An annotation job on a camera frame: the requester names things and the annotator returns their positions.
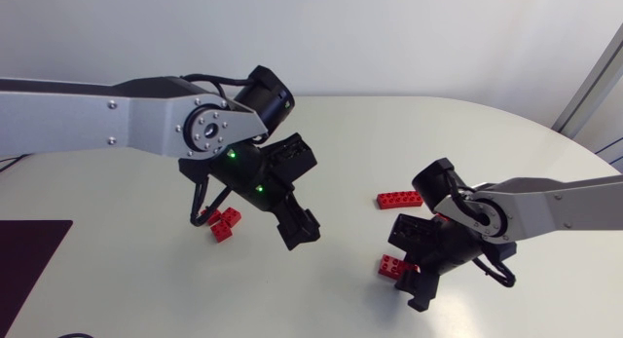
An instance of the white wall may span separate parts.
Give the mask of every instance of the white wall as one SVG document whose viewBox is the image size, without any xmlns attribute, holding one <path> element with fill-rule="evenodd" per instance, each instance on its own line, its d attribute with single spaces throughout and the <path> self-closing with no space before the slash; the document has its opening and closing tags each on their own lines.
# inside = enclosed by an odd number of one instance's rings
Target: white wall
<svg viewBox="0 0 623 338">
<path fill-rule="evenodd" d="M 425 94 L 550 126 L 623 0 L 0 0 L 0 76 L 272 68 L 295 94 Z"/>
</svg>

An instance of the gray robotic arm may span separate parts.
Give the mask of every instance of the gray robotic arm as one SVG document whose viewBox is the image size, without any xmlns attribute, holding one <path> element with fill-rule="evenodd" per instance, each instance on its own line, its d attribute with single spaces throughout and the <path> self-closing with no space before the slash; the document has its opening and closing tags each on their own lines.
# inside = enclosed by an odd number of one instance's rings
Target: gray robotic arm
<svg viewBox="0 0 623 338">
<path fill-rule="evenodd" d="M 433 210 L 492 244 L 558 230 L 623 229 L 623 175 L 567 183 L 546 178 L 513 178 L 476 186 L 473 191 L 462 191 L 462 197 L 474 213 L 486 215 L 486 224 L 464 214 L 450 196 Z"/>
<path fill-rule="evenodd" d="M 205 160 L 266 133 L 255 110 L 176 77 L 112 87 L 0 80 L 0 156 L 132 147 Z"/>
<path fill-rule="evenodd" d="M 218 94 L 193 84 L 212 83 Z M 225 97 L 222 85 L 242 87 Z M 195 183 L 191 223 L 201 226 L 231 192 L 273 213 L 288 249 L 319 237 L 319 224 L 294 198 L 294 180 L 316 164 L 297 134 L 260 147 L 294 108 L 274 73 L 247 79 L 193 74 L 116 86 L 0 80 L 0 156 L 132 147 L 179 158 Z M 226 188 L 200 213 L 208 177 Z"/>
<path fill-rule="evenodd" d="M 575 182 L 513 178 L 467 187 L 450 161 L 441 159 L 420 172 L 413 186 L 436 216 L 400 214 L 388 241 L 406 251 L 405 262 L 418 265 L 395 285 L 414 295 L 409 305 L 418 311 L 428 308 L 441 275 L 470 261 L 513 286 L 515 276 L 503 261 L 515 254 L 517 241 L 557 230 L 623 230 L 623 175 Z"/>
</svg>

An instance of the table surface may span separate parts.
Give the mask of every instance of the table surface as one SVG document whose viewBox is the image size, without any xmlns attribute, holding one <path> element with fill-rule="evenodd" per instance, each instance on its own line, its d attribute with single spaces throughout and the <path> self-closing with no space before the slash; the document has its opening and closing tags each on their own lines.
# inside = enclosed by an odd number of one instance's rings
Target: table surface
<svg viewBox="0 0 623 338">
<path fill-rule="evenodd" d="M 8 337 L 614 337 L 623 311 L 623 233 L 558 232 L 518 244 L 508 289 L 468 264 L 425 313 L 377 274 L 400 212 L 378 193 L 448 157 L 471 185 L 516 176 L 616 174 L 547 128 L 432 97 L 300 97 L 272 140 L 299 132 L 318 165 L 295 194 L 321 238 L 289 252 L 269 213 L 238 196 L 217 244 L 188 221 L 193 185 L 175 159 L 131 149 L 40 154 L 0 174 L 0 219 L 72 219 Z M 212 183 L 208 200 L 220 190 Z"/>
</svg>

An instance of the black mat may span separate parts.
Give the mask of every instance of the black mat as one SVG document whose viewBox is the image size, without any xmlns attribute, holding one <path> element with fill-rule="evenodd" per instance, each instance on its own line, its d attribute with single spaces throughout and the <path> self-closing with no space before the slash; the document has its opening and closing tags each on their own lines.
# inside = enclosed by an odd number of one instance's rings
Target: black mat
<svg viewBox="0 0 623 338">
<path fill-rule="evenodd" d="M 28 297 L 72 221 L 0 221 L 0 337 Z"/>
</svg>

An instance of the lego brick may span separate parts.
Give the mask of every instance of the lego brick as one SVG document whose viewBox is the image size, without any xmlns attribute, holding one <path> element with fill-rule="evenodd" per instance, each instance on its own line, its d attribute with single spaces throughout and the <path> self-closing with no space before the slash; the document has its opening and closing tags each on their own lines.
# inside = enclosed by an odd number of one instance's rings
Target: lego brick
<svg viewBox="0 0 623 338">
<path fill-rule="evenodd" d="M 418 266 L 409 264 L 395 257 L 384 254 L 379 266 L 379 274 L 398 280 L 406 270 L 418 269 Z"/>
<path fill-rule="evenodd" d="M 242 215 L 240 212 L 232 207 L 228 207 L 227 210 L 223 211 L 221 214 L 221 220 L 229 227 L 234 227 L 241 219 Z"/>
<path fill-rule="evenodd" d="M 204 209 L 202 210 L 202 215 L 205 214 L 207 210 Z M 210 217 L 207 219 L 207 221 L 205 221 L 205 223 L 208 226 L 212 226 L 215 223 L 217 223 L 219 220 L 221 219 L 221 211 L 219 211 L 218 209 L 214 210 L 214 212 L 212 212 L 212 214 L 210 215 Z"/>
<path fill-rule="evenodd" d="M 225 223 L 219 222 L 210 227 L 217 243 L 221 243 L 232 236 L 232 229 Z"/>
<path fill-rule="evenodd" d="M 416 191 L 381 193 L 377 196 L 379 208 L 420 207 L 423 203 L 420 193 Z"/>
</svg>

